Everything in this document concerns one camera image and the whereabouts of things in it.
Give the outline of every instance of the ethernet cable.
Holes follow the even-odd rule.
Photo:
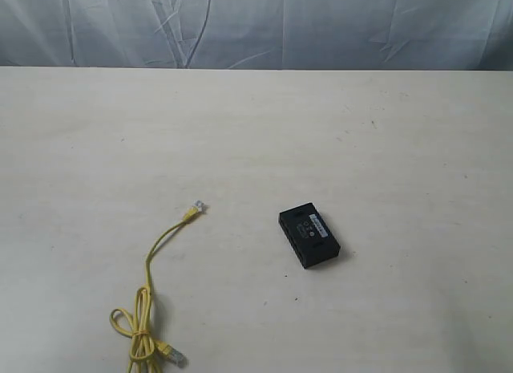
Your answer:
[[[111,312],[109,319],[115,331],[131,339],[130,345],[130,363],[127,367],[127,373],[132,371],[135,365],[137,373],[146,367],[148,373],[162,373],[162,369],[156,358],[160,355],[164,359],[174,362],[178,366],[183,366],[185,356],[171,345],[156,339],[151,334],[150,329],[150,309],[153,293],[153,282],[151,279],[150,263],[156,254],[159,244],[163,242],[169,234],[184,227],[194,218],[205,210],[205,204],[197,201],[182,217],[182,220],[176,225],[166,230],[155,242],[146,256],[144,264],[146,272],[146,283],[141,286],[135,294],[134,314],[129,313],[123,308],[116,308]],[[130,330],[119,325],[119,319],[125,317],[130,326]]]

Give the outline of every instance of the label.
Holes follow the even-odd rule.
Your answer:
[[[317,229],[317,231],[319,232],[321,237],[323,237],[323,238],[328,237],[328,233],[326,232],[324,227],[322,227],[322,224],[321,224],[321,221],[319,221],[319,218],[317,218],[317,216],[315,214],[311,214],[311,215],[309,215],[309,217],[312,220],[313,225],[315,226],[315,228]]]

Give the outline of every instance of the table surface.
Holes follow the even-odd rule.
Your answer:
[[[143,257],[186,372],[513,370],[513,73],[0,68],[2,371],[123,371]],[[312,201],[344,257],[303,270]],[[171,365],[165,371],[178,371]]]

